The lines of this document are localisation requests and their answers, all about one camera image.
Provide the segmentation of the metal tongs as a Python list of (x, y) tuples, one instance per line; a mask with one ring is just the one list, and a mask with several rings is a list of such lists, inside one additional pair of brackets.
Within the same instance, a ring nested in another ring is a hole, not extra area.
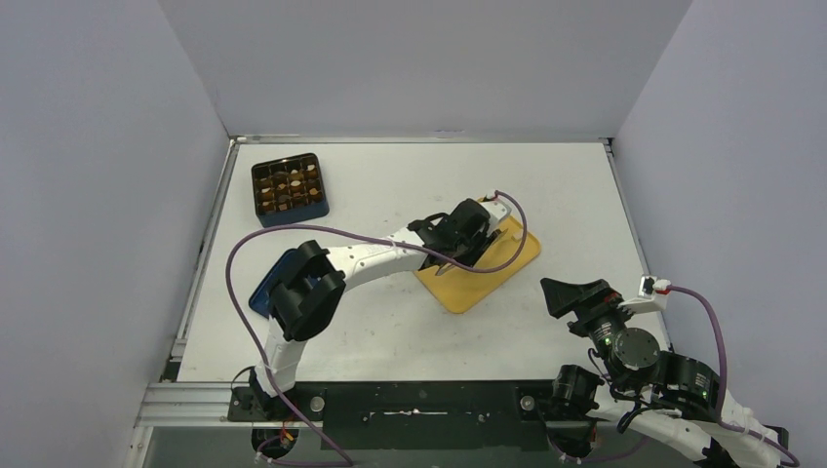
[(436, 270), (435, 275), (437, 277), (440, 277), (440, 276), (443, 276), (443, 275), (447, 274), (449, 271), (452, 271), (455, 268), (462, 269), (463, 267), (464, 267), (464, 265), (460, 261), (458, 261), (457, 259), (449, 258), (444, 263), (442, 263), (438, 266), (438, 269)]

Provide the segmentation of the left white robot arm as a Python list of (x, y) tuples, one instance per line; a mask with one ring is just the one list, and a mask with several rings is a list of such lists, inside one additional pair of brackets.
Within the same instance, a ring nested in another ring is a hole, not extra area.
[(250, 377), (254, 407), (269, 419), (290, 410), (304, 346), (331, 323), (346, 292), (433, 266), (473, 268), (510, 214), (510, 208), (495, 199), (466, 199), (451, 213), (413, 220), (379, 243), (324, 249), (310, 240), (286, 250), (248, 300), (269, 322), (267, 359)]

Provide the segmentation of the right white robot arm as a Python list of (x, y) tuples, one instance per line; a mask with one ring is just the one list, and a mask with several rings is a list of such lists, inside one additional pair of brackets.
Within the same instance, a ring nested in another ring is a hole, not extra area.
[[(586, 284), (544, 278), (549, 315), (587, 338), (594, 371), (561, 367), (549, 408), (573, 420), (612, 422), (672, 448), (697, 467), (798, 467), (786, 429), (762, 424), (729, 391), (726, 346), (710, 302), (666, 279), (645, 276), (626, 299), (605, 280)], [(710, 320), (718, 365), (662, 347), (653, 333), (629, 326), (636, 315), (665, 310), (671, 293), (696, 298)]]

